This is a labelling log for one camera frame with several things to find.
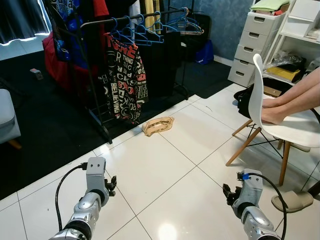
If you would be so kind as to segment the yellow flat box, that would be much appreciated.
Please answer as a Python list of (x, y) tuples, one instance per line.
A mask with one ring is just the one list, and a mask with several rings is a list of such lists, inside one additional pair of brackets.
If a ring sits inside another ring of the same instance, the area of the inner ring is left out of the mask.
[(280, 80), (282, 82), (293, 83), (295, 78), (297, 77), (297, 74), (299, 74), (300, 72), (300, 70), (288, 71), (278, 66), (274, 66), (267, 68), (264, 73), (268, 78)]

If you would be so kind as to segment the black hanging garment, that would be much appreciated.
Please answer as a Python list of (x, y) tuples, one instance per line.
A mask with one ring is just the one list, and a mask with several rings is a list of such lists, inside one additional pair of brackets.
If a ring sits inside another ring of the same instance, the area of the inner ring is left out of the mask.
[(140, 46), (149, 98), (163, 98), (173, 94), (176, 73), (183, 58), (181, 34), (168, 32), (162, 43)]

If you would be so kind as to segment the blue printed hanging garment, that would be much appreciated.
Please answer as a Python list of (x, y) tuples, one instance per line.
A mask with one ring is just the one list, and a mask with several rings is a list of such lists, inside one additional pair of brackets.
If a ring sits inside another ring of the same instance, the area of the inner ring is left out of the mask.
[(61, 62), (87, 68), (82, 46), (76, 38), (82, 18), (82, 0), (46, 0), (48, 13), (54, 30), (54, 52)]

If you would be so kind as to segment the small grey device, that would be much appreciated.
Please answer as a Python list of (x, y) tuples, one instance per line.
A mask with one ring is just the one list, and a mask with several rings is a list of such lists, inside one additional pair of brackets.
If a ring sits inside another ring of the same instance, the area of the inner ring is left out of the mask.
[(34, 77), (39, 81), (44, 79), (44, 76), (42, 75), (41, 71), (37, 70), (36, 68), (30, 69), (29, 72), (32, 73), (32, 75), (34, 75)]

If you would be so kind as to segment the white chair wooden legs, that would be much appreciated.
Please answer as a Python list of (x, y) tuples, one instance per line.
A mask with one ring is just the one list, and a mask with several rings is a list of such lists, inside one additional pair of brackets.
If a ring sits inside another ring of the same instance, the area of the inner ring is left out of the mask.
[(232, 162), (247, 148), (254, 137), (259, 133), (265, 132), (272, 135), (275, 140), (284, 142), (282, 156), (281, 171), (279, 174), (278, 185), (282, 186), (285, 174), (287, 171), (288, 158), (290, 155), (291, 144), (299, 146), (319, 148), (320, 147), (320, 123), (319, 119), (311, 110), (294, 113), (287, 116), (279, 125), (272, 125), (262, 122), (263, 100), (265, 98), (265, 85), (263, 82), (264, 65), (262, 57), (259, 54), (253, 56), (254, 62), (254, 84), (247, 103), (247, 112), (250, 116), (250, 121), (247, 121), (244, 126), (254, 123), (256, 130), (247, 137), (243, 145), (229, 158), (226, 166), (231, 166)]

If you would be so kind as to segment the white shelf unit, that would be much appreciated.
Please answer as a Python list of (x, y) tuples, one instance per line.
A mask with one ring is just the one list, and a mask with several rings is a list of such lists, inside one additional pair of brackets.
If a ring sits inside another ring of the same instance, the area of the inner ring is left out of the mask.
[(320, 37), (314, 33), (319, 29), (319, 20), (320, 0), (290, 0), (263, 63), (267, 66), (284, 52), (305, 59), (301, 66), (305, 74), (311, 63), (320, 59)]

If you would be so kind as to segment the black bag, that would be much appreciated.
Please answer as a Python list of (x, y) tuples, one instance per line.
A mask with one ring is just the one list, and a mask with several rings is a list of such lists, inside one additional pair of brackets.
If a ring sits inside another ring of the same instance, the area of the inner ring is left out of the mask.
[(249, 102), (254, 89), (254, 85), (252, 84), (247, 89), (240, 90), (233, 94), (233, 98), (237, 102), (237, 109), (238, 113), (241, 114), (243, 117), (250, 119), (249, 114)]

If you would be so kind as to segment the beige slipper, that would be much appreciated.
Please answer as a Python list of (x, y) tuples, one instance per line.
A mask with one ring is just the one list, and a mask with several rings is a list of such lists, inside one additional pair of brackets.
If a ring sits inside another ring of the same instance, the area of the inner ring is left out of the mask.
[[(282, 204), (281, 196), (286, 204), (286, 208)], [(279, 211), (286, 213), (296, 213), (311, 206), (314, 202), (314, 197), (308, 192), (288, 191), (282, 195), (275, 195), (271, 199), (272, 205)]]

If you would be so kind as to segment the blue bag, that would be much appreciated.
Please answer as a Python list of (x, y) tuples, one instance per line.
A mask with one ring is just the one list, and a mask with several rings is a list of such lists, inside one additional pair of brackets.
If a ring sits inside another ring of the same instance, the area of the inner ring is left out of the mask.
[(210, 39), (206, 41), (202, 48), (195, 52), (194, 61), (197, 64), (207, 65), (214, 61), (215, 53)]

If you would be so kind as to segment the white drawer unit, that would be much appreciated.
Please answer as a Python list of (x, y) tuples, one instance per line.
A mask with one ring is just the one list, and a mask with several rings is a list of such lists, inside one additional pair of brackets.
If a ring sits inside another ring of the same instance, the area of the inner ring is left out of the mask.
[(253, 57), (262, 55), (267, 48), (274, 26), (274, 17), (249, 12), (235, 51), (228, 80), (243, 87), (249, 87), (253, 82), (255, 64)]

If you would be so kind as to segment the person bare legs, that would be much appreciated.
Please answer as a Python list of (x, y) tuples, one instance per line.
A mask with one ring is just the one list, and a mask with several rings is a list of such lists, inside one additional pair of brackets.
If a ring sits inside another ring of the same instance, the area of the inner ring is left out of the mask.
[(318, 106), (320, 106), (320, 68), (311, 71), (281, 96), (264, 99), (261, 121), (279, 125), (287, 116)]

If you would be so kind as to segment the black curtain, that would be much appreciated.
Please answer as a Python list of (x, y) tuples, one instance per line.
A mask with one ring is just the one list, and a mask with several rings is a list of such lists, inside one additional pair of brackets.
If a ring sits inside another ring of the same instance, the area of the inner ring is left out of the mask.
[(50, 31), (43, 0), (0, 0), (0, 44)]

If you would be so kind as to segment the black red lettered shirt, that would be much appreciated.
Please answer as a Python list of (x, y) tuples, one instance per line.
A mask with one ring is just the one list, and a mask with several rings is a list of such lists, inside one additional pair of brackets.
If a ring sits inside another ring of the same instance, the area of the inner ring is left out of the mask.
[(146, 71), (138, 45), (123, 43), (110, 33), (105, 39), (105, 73), (100, 76), (107, 107), (115, 119), (139, 124), (142, 105), (149, 100)]

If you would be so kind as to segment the black metal clothes rack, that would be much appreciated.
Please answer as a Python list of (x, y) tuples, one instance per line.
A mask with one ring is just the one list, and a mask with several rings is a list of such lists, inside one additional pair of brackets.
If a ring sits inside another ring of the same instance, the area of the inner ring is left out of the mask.
[[(82, 0), (82, 18), (83, 23), (79, 25), (76, 38), (81, 45), (81, 53), (87, 62), (87, 68), (75, 66), (71, 62), (68, 64), (68, 78), (73, 86), (72, 94), (77, 96), (78, 102), (83, 105), (83, 108), (87, 110), (90, 117), (93, 117), (96, 122), (96, 126), (104, 135), (107, 143), (112, 143), (113, 136), (110, 133), (110, 128), (121, 124), (128, 124), (134, 126), (125, 119), (114, 118), (110, 114), (110, 110), (107, 106), (107, 100), (105, 96), (105, 88), (101, 80), (101, 76), (106, 71), (105, 61), (105, 38), (104, 34), (110, 34), (115, 23), (112, 18), (117, 19), (118, 28), (122, 29), (129, 23), (129, 20), (125, 16), (130, 16), (132, 20), (137, 21), (138, 25), (144, 25), (149, 32), (152, 32), (151, 26), (147, 27), (144, 20), (148, 17), (155, 16), (154, 13), (142, 14), (140, 9), (140, 3), (138, 0), (105, 0), (106, 6), (109, 11), (109, 16), (94, 17), (94, 5), (92, 0)], [(53, 20), (48, 13), (47, 0), (43, 0), (46, 14), (53, 23)], [(161, 21), (163, 23), (169, 22), (170, 19), (174, 19), (182, 14), (180, 7), (167, 7), (166, 10), (160, 11), (162, 14)], [(186, 37), (203, 36), (202, 35), (181, 35), (182, 46), (182, 61), (186, 58), (187, 46), (185, 45)], [(189, 96), (189, 91), (183, 82), (177, 82), (175, 79), (174, 92), (181, 93), (185, 98)], [(142, 105), (142, 112), (140, 122), (142, 119), (143, 106), (150, 103), (153, 99), (160, 99), (161, 97), (150, 98), (146, 103)]]

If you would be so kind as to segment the green folded cloth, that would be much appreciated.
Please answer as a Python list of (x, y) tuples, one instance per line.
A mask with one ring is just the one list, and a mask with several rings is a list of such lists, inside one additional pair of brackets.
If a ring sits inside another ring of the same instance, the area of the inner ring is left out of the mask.
[(257, 0), (250, 10), (260, 10), (266, 12), (276, 12), (281, 7), (290, 4), (291, 0)]

